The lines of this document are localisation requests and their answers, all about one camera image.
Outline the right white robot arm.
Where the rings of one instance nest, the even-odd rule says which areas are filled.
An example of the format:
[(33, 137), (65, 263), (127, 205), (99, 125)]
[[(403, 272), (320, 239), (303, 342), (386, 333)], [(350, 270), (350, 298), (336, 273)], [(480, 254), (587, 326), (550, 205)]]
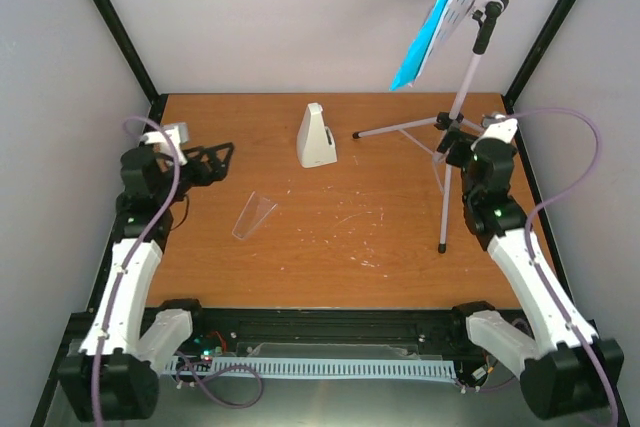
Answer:
[(604, 339), (578, 311), (547, 263), (533, 232), (533, 216), (510, 193), (518, 130), (514, 118), (488, 118), (479, 135), (459, 122), (443, 126), (437, 150), (461, 171), (465, 223), (500, 268), (531, 332), (496, 310), (467, 305), (468, 341), (491, 354), (518, 380), (530, 410), (542, 420), (607, 407), (620, 420), (614, 387), (624, 362), (620, 345)]

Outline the white music stand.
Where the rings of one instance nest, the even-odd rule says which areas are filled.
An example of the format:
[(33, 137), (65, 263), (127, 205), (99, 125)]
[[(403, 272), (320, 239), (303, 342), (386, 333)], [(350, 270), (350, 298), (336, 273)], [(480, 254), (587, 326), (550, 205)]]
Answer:
[(390, 132), (400, 132), (430, 154), (432, 157), (432, 163), (437, 165), (445, 161), (444, 156), (436, 151), (437, 146), (434, 148), (425, 146), (409, 134), (411, 129), (422, 126), (434, 126), (445, 134), (445, 132), (450, 128), (459, 129), (466, 126), (477, 133), (482, 132), (483, 128), (480, 125), (465, 118), (462, 113), (462, 108), (467, 94), (470, 91), (470, 87), (476, 75), (476, 71), (478, 70), (479, 64), (489, 46), (497, 20), (506, 10), (508, 4), (509, 0), (448, 0), (444, 8), (444, 12), (438, 22), (431, 46), (427, 51), (427, 57), (421, 66), (419, 76), (425, 66), (435, 57), (436, 53), (442, 50), (443, 46), (462, 22), (467, 19), (471, 19), (477, 24), (477, 32), (474, 43), (471, 47), (470, 60), (449, 111), (440, 112), (433, 117), (416, 121), (404, 122), (370, 130), (356, 131), (352, 134), (352, 138), (359, 140), (365, 137), (372, 137)]

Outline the clear metronome cover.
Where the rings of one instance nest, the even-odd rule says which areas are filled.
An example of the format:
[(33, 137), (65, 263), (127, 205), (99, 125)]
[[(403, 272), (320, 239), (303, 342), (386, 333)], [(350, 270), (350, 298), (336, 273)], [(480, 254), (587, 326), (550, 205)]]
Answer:
[(232, 235), (238, 240), (247, 240), (277, 206), (278, 204), (270, 198), (253, 191), (232, 229)]

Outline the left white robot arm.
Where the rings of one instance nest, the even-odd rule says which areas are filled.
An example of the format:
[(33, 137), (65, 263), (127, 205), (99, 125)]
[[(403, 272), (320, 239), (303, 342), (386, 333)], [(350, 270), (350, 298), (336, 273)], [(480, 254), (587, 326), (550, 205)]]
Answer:
[(208, 325), (196, 299), (165, 302), (153, 323), (143, 317), (153, 277), (166, 250), (170, 211), (190, 189), (226, 178), (234, 145), (185, 148), (185, 123), (148, 123), (138, 146), (120, 158), (123, 190), (116, 199), (110, 266), (96, 315), (78, 350), (58, 368), (58, 379), (77, 419), (149, 418), (159, 397), (159, 378), (174, 353), (201, 347)]

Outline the white metronome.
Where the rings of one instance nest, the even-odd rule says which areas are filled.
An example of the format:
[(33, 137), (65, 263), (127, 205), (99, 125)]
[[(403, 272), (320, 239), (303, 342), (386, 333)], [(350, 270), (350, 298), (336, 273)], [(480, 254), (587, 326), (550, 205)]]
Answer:
[(323, 107), (309, 103), (296, 138), (296, 153), (303, 168), (314, 168), (337, 162), (333, 134), (325, 124)]

